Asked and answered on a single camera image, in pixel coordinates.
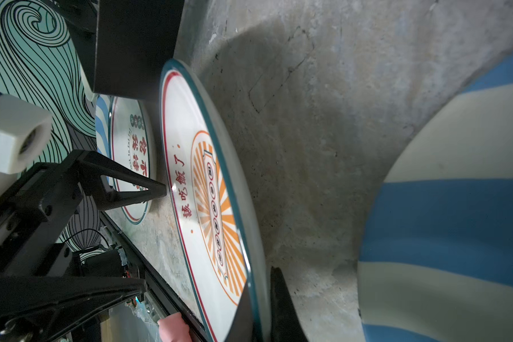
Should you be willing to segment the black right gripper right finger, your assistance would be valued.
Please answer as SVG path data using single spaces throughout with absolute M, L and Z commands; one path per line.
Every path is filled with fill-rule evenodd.
M 279 267 L 271 268 L 270 290 L 272 341 L 307 342 L 308 339 L 302 329 L 284 275 Z

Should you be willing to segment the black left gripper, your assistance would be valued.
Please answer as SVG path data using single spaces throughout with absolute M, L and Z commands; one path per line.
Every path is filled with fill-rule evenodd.
M 73 258 L 58 241 L 85 195 L 101 211 L 149 202 L 167 186 L 96 151 L 41 163 L 0 198 L 0 341 L 55 341 L 143 294 L 143 279 L 67 275 Z

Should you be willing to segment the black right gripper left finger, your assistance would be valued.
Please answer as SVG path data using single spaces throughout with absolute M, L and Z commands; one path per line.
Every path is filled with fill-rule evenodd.
M 245 285 L 225 342 L 253 341 L 254 321 L 249 286 Z

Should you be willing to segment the orange sunburst plate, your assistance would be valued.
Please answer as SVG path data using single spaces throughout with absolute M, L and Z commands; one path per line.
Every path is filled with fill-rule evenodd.
M 225 341 L 248 285 L 253 341 L 269 341 L 269 272 L 245 174 L 210 95 L 175 59 L 162 69 L 160 128 L 172 209 L 208 337 Z

